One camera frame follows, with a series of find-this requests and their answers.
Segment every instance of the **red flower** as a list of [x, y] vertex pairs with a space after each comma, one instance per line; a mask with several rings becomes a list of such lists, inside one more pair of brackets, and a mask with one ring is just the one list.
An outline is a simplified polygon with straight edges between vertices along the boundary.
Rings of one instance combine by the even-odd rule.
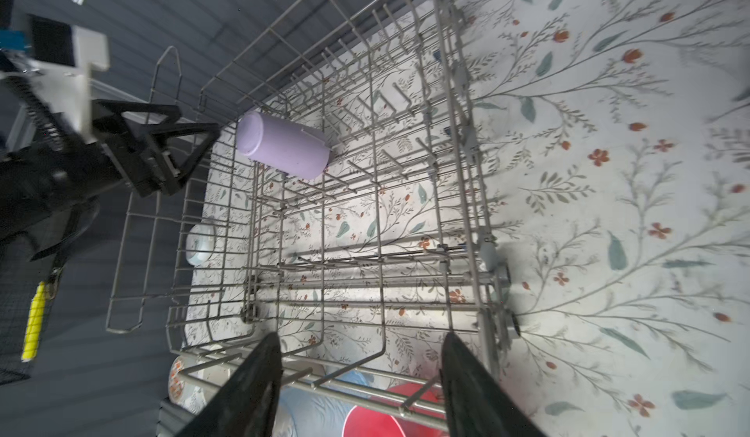
[[554, 278], [552, 278], [552, 280], [554, 282], [557, 282], [558, 284], [562, 285], [563, 287], [565, 286], [565, 284], [567, 284], [568, 282], [570, 282], [570, 279], [568, 279], [567, 277], [565, 277], [563, 275], [563, 273], [557, 273], [557, 276], [555, 276]]
[[596, 149], [593, 153], [589, 154], [589, 159], [594, 161], [594, 165], [601, 167], [602, 163], [609, 161], [609, 152], [606, 150]]
[[641, 410], [641, 416], [643, 417], [649, 417], [651, 414], [649, 414], [648, 409], [654, 409], [656, 408], [656, 405], [650, 401], [643, 401], [643, 397], [641, 395], [633, 395], [634, 401], [631, 399], [628, 401], [628, 405], [631, 408], [636, 408]]
[[557, 30], [552, 37], [552, 39], [557, 43], [564, 43], [568, 38], [570, 38], [570, 32], [566, 29]]
[[667, 235], [670, 235], [672, 233], [672, 229], [670, 227], [662, 227], [658, 222], [652, 223], [651, 226], [653, 227], [653, 229], [649, 230], [649, 235], [658, 236], [662, 240], [667, 238]]
[[466, 297], [461, 295], [461, 290], [456, 289], [449, 294], [452, 303], [466, 303]]
[[659, 143], [654, 146], [654, 149], [660, 150], [662, 152], [667, 152], [672, 147], [674, 147], [673, 143], [667, 142], [666, 139], [659, 139]]
[[643, 53], [639, 49], [627, 50], [623, 55], [623, 61], [627, 64], [633, 64], [638, 58], [642, 57]]

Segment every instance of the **purple cup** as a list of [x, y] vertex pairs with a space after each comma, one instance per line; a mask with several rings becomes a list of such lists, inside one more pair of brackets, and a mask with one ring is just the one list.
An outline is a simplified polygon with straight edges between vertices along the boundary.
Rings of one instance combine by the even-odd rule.
[[331, 156], [323, 132], [256, 111], [239, 120], [236, 142], [249, 159], [302, 179], [318, 178]]

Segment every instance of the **wire dish rack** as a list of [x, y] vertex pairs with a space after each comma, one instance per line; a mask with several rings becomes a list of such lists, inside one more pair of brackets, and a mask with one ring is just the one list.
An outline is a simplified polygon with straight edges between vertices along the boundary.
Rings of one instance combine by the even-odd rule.
[[[343, 19], [340, 38], [331, 40], [342, 54], [325, 48], [314, 58], [274, 30], [304, 8], [298, 0], [206, 84], [204, 91], [228, 81], [255, 44], [280, 40], [293, 57], [289, 64], [236, 105], [322, 130], [332, 160], [310, 181], [249, 161], [234, 143], [240, 113], [227, 112], [221, 139], [185, 188], [182, 217], [160, 212], [159, 195], [151, 213], [136, 210], [131, 196], [109, 331], [138, 328], [148, 299], [170, 297], [170, 348], [202, 361], [180, 372], [191, 384], [218, 389], [201, 371], [235, 369], [276, 331], [285, 386], [442, 430], [445, 409], [425, 396], [430, 389], [440, 396], [438, 351], [448, 331], [499, 378], [518, 326], [505, 308], [510, 278], [493, 242], [494, 205], [484, 178], [496, 162], [483, 159], [473, 123], [464, 15], [454, 0], [403, 1], [400, 16], [382, 0], [349, 16], [327, 0]], [[374, 20], [374, 32], [355, 26], [363, 15]], [[155, 88], [167, 53], [157, 63], [152, 97], [170, 95], [190, 106], [180, 101], [179, 85], [174, 95]], [[293, 83], [277, 90], [271, 83], [284, 74]], [[253, 94], [263, 87], [273, 96], [260, 102]], [[204, 111], [201, 100], [191, 108]], [[143, 290], [124, 295], [123, 252], [136, 219], [151, 223], [154, 235]], [[153, 294], [148, 271], [160, 224], [179, 226], [179, 241], [173, 290]], [[187, 245], [195, 227], [209, 234], [210, 249]], [[207, 259], [194, 267], [186, 253]], [[113, 310], [125, 301], [140, 302], [139, 321], [116, 328]], [[367, 384], [342, 380], [351, 370]], [[419, 390], [389, 391], [404, 382]], [[203, 404], [186, 406], [196, 411]]]

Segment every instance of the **metal rack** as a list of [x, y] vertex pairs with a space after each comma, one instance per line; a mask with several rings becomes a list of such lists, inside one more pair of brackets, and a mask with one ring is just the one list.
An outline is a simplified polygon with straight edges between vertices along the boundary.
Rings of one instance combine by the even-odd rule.
[[[229, 84], [227, 76], [236, 68], [259, 81], [254, 88], [242, 90], [237, 103], [226, 105], [229, 124], [186, 186], [181, 217], [164, 215], [159, 195], [150, 212], [135, 209], [137, 201], [131, 196], [107, 329], [135, 330], [148, 299], [173, 299], [166, 326], [170, 348], [205, 361], [181, 375], [209, 389], [218, 386], [192, 374], [213, 366], [236, 369], [266, 331], [276, 330], [282, 336], [285, 331], [302, 331], [311, 337], [297, 347], [283, 343], [286, 386], [446, 430], [444, 407], [422, 399], [432, 387], [439, 389], [439, 374], [389, 368], [384, 361], [389, 341], [406, 331], [439, 342], [445, 333], [455, 331], [498, 378], [510, 341], [518, 336], [514, 317], [505, 308], [510, 278], [493, 244], [482, 152], [472, 119], [470, 73], [461, 41], [464, 17], [454, 0], [433, 0], [432, 9], [429, 3], [417, 6], [404, 0], [408, 10], [399, 18], [387, 4], [380, 5], [382, 0], [353, 16], [335, 0], [327, 1], [343, 22], [319, 45], [339, 44], [342, 54], [324, 48], [321, 57], [313, 58], [276, 33], [275, 26], [304, 5], [305, 0], [297, 0], [203, 87], [201, 96], [208, 96], [212, 87]], [[378, 25], [374, 36], [355, 25], [363, 14], [371, 15]], [[353, 35], [357, 44], [341, 40], [345, 34]], [[293, 59], [262, 79], [240, 66], [240, 61], [267, 38], [288, 48]], [[174, 53], [179, 64], [179, 54]], [[155, 93], [166, 95], [156, 90], [159, 67], [166, 58], [167, 53], [157, 63], [152, 98]], [[416, 70], [416, 92], [385, 82], [389, 72], [405, 65]], [[271, 83], [284, 74], [290, 74], [293, 83], [278, 90]], [[375, 84], [382, 86], [376, 90]], [[274, 96], [260, 102], [253, 98], [260, 89]], [[197, 116], [205, 110], [203, 98], [194, 107], [180, 100], [179, 83], [175, 94], [169, 95]], [[324, 175], [301, 181], [239, 156], [234, 145], [236, 123], [248, 106], [323, 130], [334, 150]], [[399, 148], [398, 140], [404, 136], [414, 138], [417, 146]], [[419, 197], [434, 206], [428, 234], [435, 240], [433, 248], [405, 249], [383, 238], [387, 229], [380, 210], [382, 193], [385, 188], [415, 184], [424, 192]], [[369, 243], [359, 253], [332, 247], [327, 235], [326, 213], [332, 205], [342, 204], [373, 212]], [[142, 291], [124, 295], [123, 251], [135, 219], [152, 224], [152, 246]], [[292, 232], [306, 220], [308, 228], [311, 223], [315, 229], [320, 226], [320, 242], [302, 253]], [[148, 271], [159, 224], [179, 226], [179, 242], [173, 289], [154, 294], [148, 291]], [[188, 265], [184, 256], [185, 237], [196, 224], [211, 225], [215, 232], [209, 263], [200, 267]], [[399, 297], [400, 289], [414, 285], [441, 289], [445, 298]], [[469, 289], [464, 289], [462, 302], [452, 301], [452, 294], [461, 292], [455, 289], [464, 286]], [[140, 302], [138, 322], [115, 328], [113, 309], [127, 301]], [[369, 311], [370, 320], [353, 321], [348, 315], [355, 309]], [[445, 311], [444, 322], [424, 324], [419, 315], [408, 321], [399, 318], [407, 310]], [[336, 335], [352, 330], [375, 332], [367, 336], [371, 350], [363, 357], [333, 359], [328, 351], [335, 347]], [[293, 363], [300, 360], [324, 366], [325, 373], [295, 368]], [[375, 380], [367, 386], [341, 380], [350, 370]], [[385, 389], [401, 381], [421, 386], [411, 396]]]

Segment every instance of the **yellow object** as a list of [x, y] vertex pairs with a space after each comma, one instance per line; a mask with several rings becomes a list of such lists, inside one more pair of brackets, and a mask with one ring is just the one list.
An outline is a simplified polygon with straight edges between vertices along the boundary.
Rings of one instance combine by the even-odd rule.
[[23, 339], [23, 355], [21, 360], [29, 362], [37, 357], [39, 348], [39, 333], [42, 331], [42, 319], [44, 316], [44, 305], [46, 303], [46, 282], [40, 282], [37, 293], [32, 299], [32, 308], [29, 309], [29, 322], [26, 324], [26, 336]]

